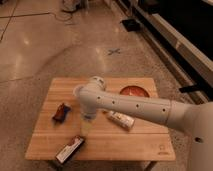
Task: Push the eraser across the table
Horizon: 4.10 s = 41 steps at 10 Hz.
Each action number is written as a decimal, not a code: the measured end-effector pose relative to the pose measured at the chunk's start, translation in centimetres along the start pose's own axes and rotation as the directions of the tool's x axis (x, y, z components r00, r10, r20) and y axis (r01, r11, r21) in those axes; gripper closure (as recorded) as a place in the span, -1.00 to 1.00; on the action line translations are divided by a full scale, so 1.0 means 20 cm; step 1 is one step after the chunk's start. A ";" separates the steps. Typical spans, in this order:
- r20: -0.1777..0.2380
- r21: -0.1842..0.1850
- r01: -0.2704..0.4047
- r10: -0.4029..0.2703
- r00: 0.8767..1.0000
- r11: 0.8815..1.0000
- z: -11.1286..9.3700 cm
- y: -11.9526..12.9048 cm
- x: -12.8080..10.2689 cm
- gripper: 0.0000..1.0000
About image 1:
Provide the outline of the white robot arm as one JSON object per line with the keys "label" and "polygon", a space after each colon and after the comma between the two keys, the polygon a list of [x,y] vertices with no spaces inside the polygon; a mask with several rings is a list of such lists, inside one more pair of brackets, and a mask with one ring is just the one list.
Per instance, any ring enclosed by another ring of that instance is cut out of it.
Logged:
{"label": "white robot arm", "polygon": [[213,102],[188,104],[162,98],[114,94],[105,80],[92,77],[76,89],[82,115],[94,119],[107,109],[183,132],[191,138],[187,171],[213,171]]}

